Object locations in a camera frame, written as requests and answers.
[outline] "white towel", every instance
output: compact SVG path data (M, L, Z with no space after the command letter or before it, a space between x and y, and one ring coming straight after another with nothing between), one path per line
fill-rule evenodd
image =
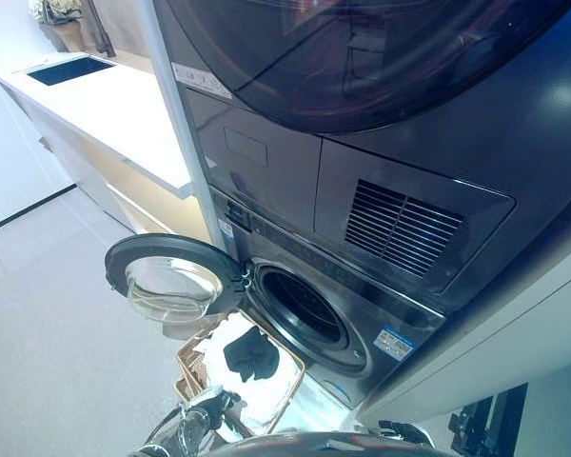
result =
M242 402L246 403L241 411L242 424L254 435L263 435L288 400L287 393L296 382L300 370L292 356L278 348L279 366L273 376L257 381L249 378L247 382L242 382L239 373L228 369L224 348L252 327L254 325L242 314L232 313L213 331L211 339L203 340L194 350L205 354L207 384L222 385L224 390L241 395Z

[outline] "white countertop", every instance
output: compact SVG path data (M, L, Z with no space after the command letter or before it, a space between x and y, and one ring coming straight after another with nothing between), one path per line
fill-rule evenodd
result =
M85 55L54 53L19 69L0 69L0 81L166 189L189 196L190 176L153 74L110 62L114 67L53 86L27 75Z

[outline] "flower pot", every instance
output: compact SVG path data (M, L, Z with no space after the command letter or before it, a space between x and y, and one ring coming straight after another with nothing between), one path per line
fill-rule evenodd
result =
M61 38L61 41L64 42L68 51L78 52L85 50L85 41L80 29L80 22L73 20L66 24L54 25L52 29L57 33L59 38Z

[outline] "sink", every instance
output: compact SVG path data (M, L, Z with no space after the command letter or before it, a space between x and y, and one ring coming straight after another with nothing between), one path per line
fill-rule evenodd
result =
M114 66L92 57L81 57L80 59L70 60L46 69L31 71L28 73L28 76L47 86L53 86L86 74L109 69L110 67Z

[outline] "dryer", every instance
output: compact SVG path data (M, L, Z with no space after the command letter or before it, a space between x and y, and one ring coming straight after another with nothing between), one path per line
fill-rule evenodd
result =
M571 1L155 0L208 182L435 310L571 201Z

